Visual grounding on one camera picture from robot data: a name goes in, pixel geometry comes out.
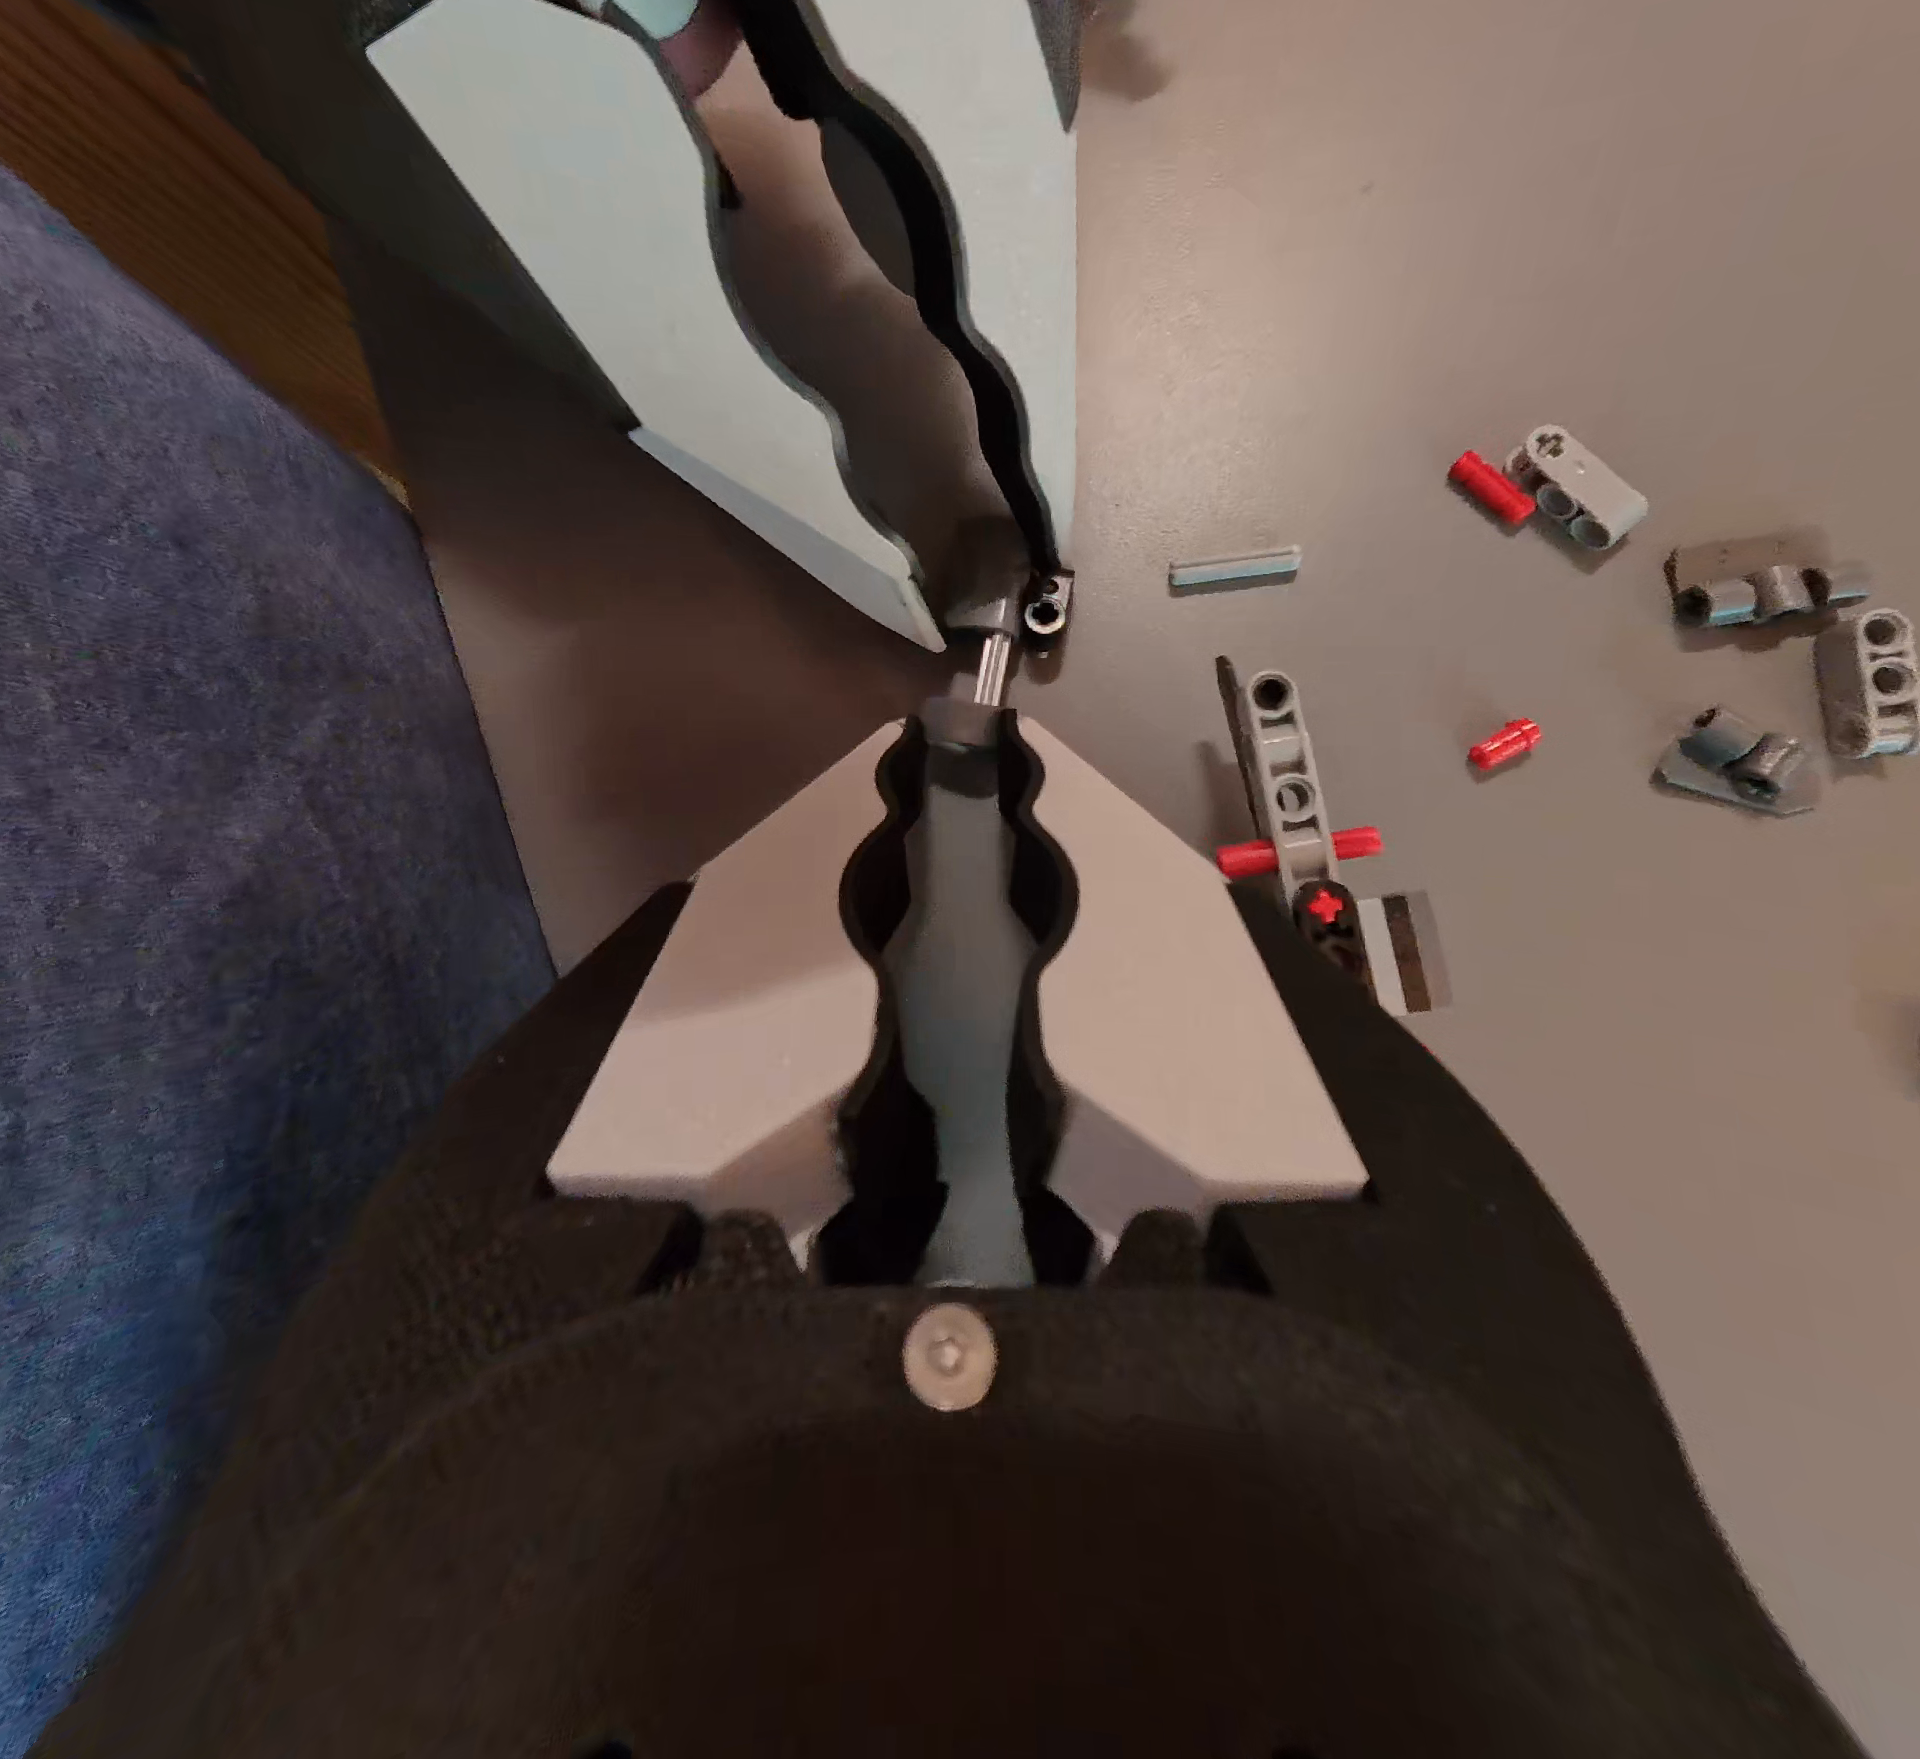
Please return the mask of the person's blue sweater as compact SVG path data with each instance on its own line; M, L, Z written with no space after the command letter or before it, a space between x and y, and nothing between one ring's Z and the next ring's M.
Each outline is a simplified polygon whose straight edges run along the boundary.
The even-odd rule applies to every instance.
M4 173L4 1756L553 978L401 507Z

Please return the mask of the light grey double-hole lego connector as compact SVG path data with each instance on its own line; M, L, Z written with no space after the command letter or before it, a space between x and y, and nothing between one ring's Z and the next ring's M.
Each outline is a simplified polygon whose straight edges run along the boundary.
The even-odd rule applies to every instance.
M1917 750L1916 628L1897 610L1838 618L1812 643L1821 722L1842 760Z

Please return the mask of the lego beam assembly red pins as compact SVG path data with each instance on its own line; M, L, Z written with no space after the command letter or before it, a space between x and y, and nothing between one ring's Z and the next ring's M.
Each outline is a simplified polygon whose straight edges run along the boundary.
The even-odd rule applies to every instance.
M1392 1020L1451 1004L1438 921L1424 892L1364 897L1344 870L1379 854L1371 829L1334 829L1299 689L1279 671L1214 660L1255 836L1214 852L1225 880L1256 881L1307 944L1364 985Z

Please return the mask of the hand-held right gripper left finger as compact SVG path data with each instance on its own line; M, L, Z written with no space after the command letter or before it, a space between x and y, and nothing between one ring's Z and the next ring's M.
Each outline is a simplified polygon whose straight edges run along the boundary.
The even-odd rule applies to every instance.
M940 1146L885 959L925 786L925 729L885 724L671 896L546 1162L558 1195L758 1214L832 1283L914 1278Z

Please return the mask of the dark grey lego hinge assembly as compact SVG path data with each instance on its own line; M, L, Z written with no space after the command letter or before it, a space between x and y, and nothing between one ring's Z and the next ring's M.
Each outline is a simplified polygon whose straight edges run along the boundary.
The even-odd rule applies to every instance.
M1048 649L1065 641L1073 594L1073 574L1032 558L1012 518L974 518L958 530L942 628L979 646Z

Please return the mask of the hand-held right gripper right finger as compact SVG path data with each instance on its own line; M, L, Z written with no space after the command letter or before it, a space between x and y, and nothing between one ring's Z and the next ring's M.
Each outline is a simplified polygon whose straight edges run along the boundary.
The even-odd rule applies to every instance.
M1364 1161L1212 865L1016 714L997 783L1029 941L1006 1139L1032 1278L1085 1282L1144 1214L1358 1199Z

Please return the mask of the light grey lego pin connector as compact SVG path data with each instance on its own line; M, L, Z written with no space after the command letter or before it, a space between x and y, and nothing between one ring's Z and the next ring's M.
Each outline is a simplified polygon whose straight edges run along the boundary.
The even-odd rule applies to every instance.
M1502 473L1571 547L1611 554L1646 518L1647 500L1564 428L1540 425Z

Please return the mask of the dark grey double-pin lego connector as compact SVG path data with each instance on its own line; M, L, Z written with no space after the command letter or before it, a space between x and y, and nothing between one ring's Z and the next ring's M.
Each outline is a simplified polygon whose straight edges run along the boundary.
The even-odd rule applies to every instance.
M1834 556L1818 530L1675 547L1666 562L1671 620L1708 632L1816 620L1858 608L1869 569Z

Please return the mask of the dark grey connector thin panel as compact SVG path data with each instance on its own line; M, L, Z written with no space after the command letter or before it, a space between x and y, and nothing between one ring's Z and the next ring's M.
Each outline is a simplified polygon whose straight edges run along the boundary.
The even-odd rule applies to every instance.
M1810 814L1818 798L1807 744L1716 705L1671 739L1651 779L1703 802L1784 820Z

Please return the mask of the wooden cabinet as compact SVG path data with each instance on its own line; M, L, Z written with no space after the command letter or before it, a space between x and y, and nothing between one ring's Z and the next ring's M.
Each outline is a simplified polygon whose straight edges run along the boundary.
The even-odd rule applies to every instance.
M322 214L178 56L80 0L2 0L2 159L407 502Z

